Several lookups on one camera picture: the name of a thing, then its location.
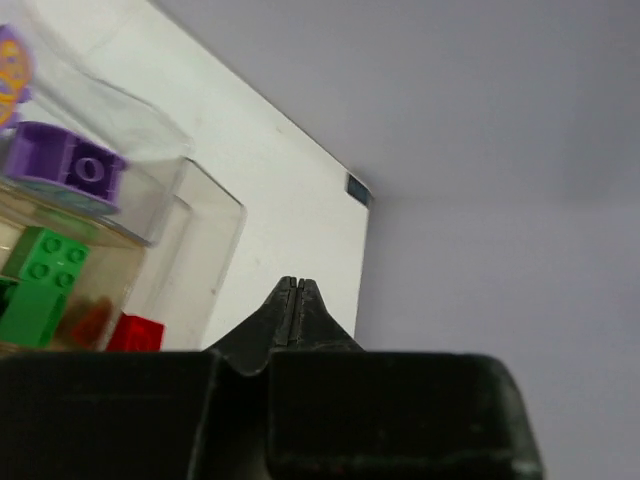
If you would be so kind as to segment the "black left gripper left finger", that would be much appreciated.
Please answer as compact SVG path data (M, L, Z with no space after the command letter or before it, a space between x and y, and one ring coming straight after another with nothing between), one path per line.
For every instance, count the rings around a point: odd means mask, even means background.
M266 478L266 368L297 286L203 351L5 357L2 477Z

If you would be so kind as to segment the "purple 2x4 lego brick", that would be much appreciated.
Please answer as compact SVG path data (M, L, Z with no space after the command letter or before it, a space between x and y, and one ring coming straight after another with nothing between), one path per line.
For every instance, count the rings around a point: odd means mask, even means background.
M35 61L29 45L11 25L1 26L1 131L14 128L20 106L32 99Z

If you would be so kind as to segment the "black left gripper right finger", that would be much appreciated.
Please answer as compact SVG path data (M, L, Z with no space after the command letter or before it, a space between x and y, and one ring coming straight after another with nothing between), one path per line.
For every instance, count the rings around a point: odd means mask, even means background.
M522 394L498 359L367 352L298 284L292 330L268 364L275 479L539 479Z

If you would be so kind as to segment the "purple sloped lego brick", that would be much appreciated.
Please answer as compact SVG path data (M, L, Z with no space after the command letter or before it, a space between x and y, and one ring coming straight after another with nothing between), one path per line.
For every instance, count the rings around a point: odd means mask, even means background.
M92 215L119 211L120 184L129 162L75 132L21 122L2 173L12 181Z

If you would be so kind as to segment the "green upside-down 2x2 lego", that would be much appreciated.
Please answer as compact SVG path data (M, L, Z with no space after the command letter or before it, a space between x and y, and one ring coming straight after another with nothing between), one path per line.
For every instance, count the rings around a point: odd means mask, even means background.
M45 348L54 337L90 248L44 227L24 229L1 269L20 283L15 300L21 324L1 335L5 343Z

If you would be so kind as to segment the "green upside-down 2x3 lego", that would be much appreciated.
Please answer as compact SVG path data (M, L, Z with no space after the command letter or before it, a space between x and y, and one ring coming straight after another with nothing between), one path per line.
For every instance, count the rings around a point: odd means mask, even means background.
M19 311L16 310L16 292L20 283L15 279L1 279L1 335L16 329L22 320Z

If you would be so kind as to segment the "red 2x4 lego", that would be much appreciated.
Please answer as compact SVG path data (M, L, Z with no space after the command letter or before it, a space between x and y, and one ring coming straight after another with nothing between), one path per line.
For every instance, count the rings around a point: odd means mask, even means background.
M158 352L161 349L165 325L122 313L105 348L115 352Z

